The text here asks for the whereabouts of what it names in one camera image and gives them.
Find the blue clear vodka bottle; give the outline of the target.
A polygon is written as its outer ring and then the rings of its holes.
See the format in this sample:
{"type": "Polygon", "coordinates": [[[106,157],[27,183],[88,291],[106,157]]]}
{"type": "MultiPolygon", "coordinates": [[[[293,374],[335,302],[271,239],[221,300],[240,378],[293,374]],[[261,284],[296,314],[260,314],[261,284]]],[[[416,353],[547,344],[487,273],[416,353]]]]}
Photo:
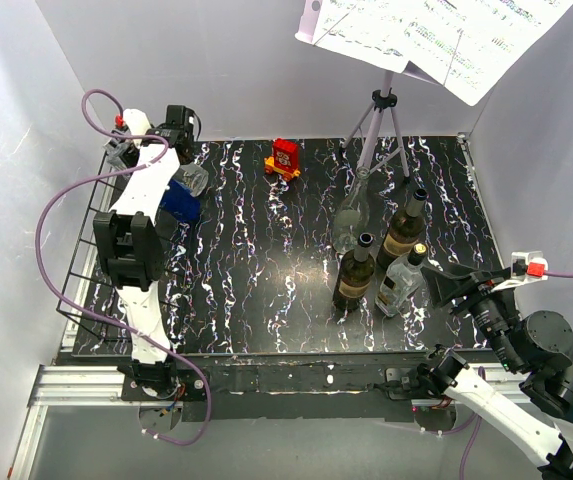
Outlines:
{"type": "MultiPolygon", "coordinates": [[[[104,148],[106,161],[117,170],[126,170],[151,163],[164,145],[152,142],[138,148],[133,140],[113,139],[104,148]]],[[[199,217],[200,202],[184,183],[175,179],[179,170],[179,157],[174,148],[169,148],[150,167],[128,175],[125,187],[109,210],[122,215],[142,212],[155,220],[161,208],[179,222],[195,221],[199,217]]]]}

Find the dark red wine bottle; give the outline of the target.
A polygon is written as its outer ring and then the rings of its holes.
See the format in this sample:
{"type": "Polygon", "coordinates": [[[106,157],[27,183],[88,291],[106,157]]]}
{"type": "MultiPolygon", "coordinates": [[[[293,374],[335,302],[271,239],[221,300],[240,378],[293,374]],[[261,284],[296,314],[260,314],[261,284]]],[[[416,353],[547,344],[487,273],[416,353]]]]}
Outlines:
{"type": "Polygon", "coordinates": [[[386,269],[394,260],[410,252],[426,229],[424,208],[428,193],[417,188],[407,204],[393,214],[379,248],[376,262],[386,269]]]}

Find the clear square liquor bottle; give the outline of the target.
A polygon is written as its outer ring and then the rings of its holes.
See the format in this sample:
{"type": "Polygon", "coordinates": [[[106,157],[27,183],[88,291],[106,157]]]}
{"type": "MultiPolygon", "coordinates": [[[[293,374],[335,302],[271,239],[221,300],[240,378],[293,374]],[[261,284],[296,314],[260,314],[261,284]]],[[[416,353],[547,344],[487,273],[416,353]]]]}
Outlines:
{"type": "Polygon", "coordinates": [[[424,243],[394,260],[387,268],[375,298],[376,306],[386,317],[397,315],[423,282],[421,266],[427,255],[424,243]]]}

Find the clear glass bottle top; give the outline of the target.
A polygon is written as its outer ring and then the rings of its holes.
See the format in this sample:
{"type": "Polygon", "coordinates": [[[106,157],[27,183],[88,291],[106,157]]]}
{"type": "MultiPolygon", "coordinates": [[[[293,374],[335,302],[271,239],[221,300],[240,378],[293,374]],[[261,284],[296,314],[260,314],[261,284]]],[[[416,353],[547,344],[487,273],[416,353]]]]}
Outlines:
{"type": "Polygon", "coordinates": [[[185,186],[192,197],[199,197],[207,187],[209,174],[200,165],[189,163],[180,165],[173,179],[185,186]]]}

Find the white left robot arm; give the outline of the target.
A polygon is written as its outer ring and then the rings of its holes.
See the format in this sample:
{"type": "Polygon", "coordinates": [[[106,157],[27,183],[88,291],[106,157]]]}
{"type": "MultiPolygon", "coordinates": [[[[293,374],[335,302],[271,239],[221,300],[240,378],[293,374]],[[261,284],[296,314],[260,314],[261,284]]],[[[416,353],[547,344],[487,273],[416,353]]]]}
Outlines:
{"type": "Polygon", "coordinates": [[[179,388],[179,377],[168,359],[170,341],[164,330],[158,284],[164,271],[164,250],[155,218],[180,158],[189,154],[194,140],[195,112],[169,105],[165,121],[154,127],[147,115],[126,109],[115,119],[115,134],[135,139],[110,139],[105,144],[108,162],[117,170],[146,165],[164,145],[143,140],[143,135],[164,138],[169,150],[150,167],[130,175],[123,192],[106,212],[93,219],[100,266],[117,291],[131,335],[131,363],[122,372],[149,396],[166,400],[179,388]]]}

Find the clear round glass bottle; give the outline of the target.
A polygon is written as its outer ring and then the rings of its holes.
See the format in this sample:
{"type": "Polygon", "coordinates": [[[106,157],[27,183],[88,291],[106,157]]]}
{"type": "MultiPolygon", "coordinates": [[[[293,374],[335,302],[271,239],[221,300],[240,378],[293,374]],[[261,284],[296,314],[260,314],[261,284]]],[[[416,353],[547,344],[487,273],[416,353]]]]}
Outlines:
{"type": "Polygon", "coordinates": [[[370,171],[367,167],[360,166],[357,168],[350,192],[336,212],[331,243],[334,250],[341,255],[357,245],[359,236],[365,231],[368,224],[367,188],[369,176],[370,171]]]}

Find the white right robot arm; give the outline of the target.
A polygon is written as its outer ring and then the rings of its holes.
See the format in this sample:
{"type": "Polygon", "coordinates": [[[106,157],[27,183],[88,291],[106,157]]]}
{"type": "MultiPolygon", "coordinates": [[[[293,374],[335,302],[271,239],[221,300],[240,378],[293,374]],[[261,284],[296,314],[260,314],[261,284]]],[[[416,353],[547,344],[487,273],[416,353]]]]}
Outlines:
{"type": "Polygon", "coordinates": [[[520,377],[536,418],[481,377],[459,354],[438,345],[417,368],[420,389],[464,404],[519,448],[544,479],[573,479],[573,330],[550,310],[522,316],[510,269],[425,267],[432,304],[467,312],[502,368],[520,377]]]}

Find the green white wine bottle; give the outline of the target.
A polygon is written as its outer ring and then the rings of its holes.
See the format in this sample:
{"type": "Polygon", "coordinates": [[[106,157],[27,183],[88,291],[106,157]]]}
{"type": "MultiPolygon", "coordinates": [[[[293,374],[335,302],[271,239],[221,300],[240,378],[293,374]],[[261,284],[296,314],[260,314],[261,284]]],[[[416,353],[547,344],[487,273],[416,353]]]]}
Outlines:
{"type": "Polygon", "coordinates": [[[342,257],[332,298],[337,309],[352,312],[360,306],[375,272],[373,241],[372,234],[362,233],[355,248],[342,257]]]}

